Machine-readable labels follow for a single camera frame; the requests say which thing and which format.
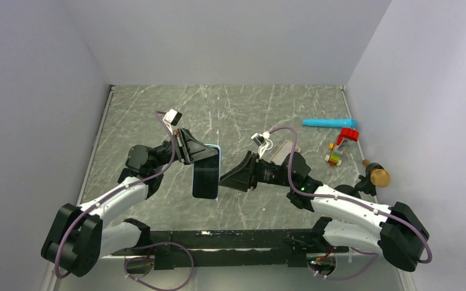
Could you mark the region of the clear transparent phone case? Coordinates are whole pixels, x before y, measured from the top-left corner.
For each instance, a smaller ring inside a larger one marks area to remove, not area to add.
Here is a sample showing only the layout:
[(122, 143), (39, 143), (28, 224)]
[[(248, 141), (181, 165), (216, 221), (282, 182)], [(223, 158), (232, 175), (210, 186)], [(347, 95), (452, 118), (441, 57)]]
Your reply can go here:
[(258, 148), (258, 155), (260, 158), (266, 153), (267, 150), (271, 150), (274, 143), (270, 139), (265, 139), (264, 143)]

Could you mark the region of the phone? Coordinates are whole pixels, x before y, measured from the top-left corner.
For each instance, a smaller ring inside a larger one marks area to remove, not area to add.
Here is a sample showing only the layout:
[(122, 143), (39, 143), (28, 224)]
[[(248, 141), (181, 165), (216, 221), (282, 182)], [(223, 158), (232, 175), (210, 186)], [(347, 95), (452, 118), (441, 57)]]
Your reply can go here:
[(199, 199), (216, 199), (219, 190), (221, 148), (208, 144), (217, 154), (194, 164), (192, 175), (192, 196)]

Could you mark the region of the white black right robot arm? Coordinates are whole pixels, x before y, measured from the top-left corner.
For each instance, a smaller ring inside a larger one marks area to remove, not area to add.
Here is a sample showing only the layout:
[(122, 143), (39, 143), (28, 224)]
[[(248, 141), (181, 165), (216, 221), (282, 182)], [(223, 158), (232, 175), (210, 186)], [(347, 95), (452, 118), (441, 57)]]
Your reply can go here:
[(310, 236), (318, 252), (330, 247), (352, 247), (383, 256), (406, 272), (431, 262), (429, 232), (407, 204), (393, 206), (364, 201), (310, 177), (304, 157), (288, 154), (277, 165), (248, 152), (242, 162), (221, 176), (219, 185), (241, 192), (258, 184), (289, 187), (287, 198), (298, 209), (320, 214)]

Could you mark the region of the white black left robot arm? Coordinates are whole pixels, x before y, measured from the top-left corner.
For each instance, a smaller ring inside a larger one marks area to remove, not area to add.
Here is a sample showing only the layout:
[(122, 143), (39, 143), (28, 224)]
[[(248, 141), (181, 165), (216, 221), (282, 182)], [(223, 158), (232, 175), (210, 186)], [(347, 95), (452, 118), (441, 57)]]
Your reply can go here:
[(41, 257), (77, 277), (86, 275), (96, 262), (119, 250), (140, 255), (150, 244), (150, 227), (136, 219), (109, 224), (132, 206), (153, 196), (173, 162), (194, 169), (208, 161), (220, 162), (220, 147), (197, 141), (188, 129), (176, 129), (168, 141), (157, 147), (133, 146), (118, 185), (89, 202), (67, 203), (55, 215), (41, 249)]

